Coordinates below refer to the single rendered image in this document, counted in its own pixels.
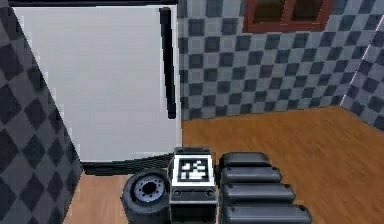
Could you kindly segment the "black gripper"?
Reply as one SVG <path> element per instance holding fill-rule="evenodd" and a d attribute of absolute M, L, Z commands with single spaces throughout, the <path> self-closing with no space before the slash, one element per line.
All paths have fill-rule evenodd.
<path fill-rule="evenodd" d="M 164 169 L 146 169 L 126 182 L 121 202 L 128 224 L 169 224 L 169 181 Z"/>

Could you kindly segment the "white refrigerator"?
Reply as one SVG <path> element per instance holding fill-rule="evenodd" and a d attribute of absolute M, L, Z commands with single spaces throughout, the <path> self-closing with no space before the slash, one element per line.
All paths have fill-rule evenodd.
<path fill-rule="evenodd" d="M 8 0 L 84 170 L 165 168 L 181 145 L 178 0 Z M 171 9 L 176 118 L 165 95 L 159 9 Z"/>

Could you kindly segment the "brown framed window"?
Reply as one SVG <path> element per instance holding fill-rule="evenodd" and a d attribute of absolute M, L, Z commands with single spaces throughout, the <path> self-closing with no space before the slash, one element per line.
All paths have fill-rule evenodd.
<path fill-rule="evenodd" d="M 323 31 L 334 0 L 246 0 L 243 33 Z"/>

